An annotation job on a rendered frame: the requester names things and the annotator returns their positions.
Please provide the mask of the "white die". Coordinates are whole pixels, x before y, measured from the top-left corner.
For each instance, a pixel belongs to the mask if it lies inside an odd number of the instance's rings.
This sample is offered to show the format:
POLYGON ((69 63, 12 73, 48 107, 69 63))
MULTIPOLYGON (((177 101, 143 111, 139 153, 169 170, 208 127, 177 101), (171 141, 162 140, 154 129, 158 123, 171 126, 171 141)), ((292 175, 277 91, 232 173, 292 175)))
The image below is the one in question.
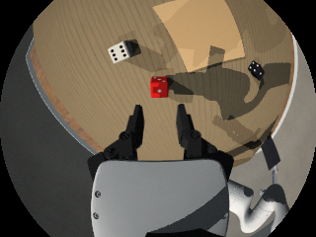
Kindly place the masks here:
POLYGON ((122 41, 108 49, 114 64, 128 59, 134 55, 129 40, 122 41))

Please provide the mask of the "tan flat mat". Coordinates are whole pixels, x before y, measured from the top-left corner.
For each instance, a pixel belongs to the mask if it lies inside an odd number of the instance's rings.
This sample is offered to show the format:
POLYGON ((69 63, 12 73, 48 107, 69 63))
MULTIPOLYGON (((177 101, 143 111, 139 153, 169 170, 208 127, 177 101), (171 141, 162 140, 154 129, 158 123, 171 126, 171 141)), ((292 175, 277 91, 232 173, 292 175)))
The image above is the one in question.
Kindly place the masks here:
POLYGON ((152 8, 188 72, 245 56, 238 27, 225 0, 175 0, 152 8))

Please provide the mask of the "red die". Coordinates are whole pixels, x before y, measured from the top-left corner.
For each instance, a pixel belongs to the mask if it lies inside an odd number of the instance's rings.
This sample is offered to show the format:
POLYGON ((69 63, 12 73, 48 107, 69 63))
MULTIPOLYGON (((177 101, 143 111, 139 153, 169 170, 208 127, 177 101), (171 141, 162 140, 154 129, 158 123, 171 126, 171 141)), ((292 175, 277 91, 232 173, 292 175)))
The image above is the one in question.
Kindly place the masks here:
POLYGON ((167 77, 152 77, 150 82, 152 98, 168 98, 169 83, 167 77))

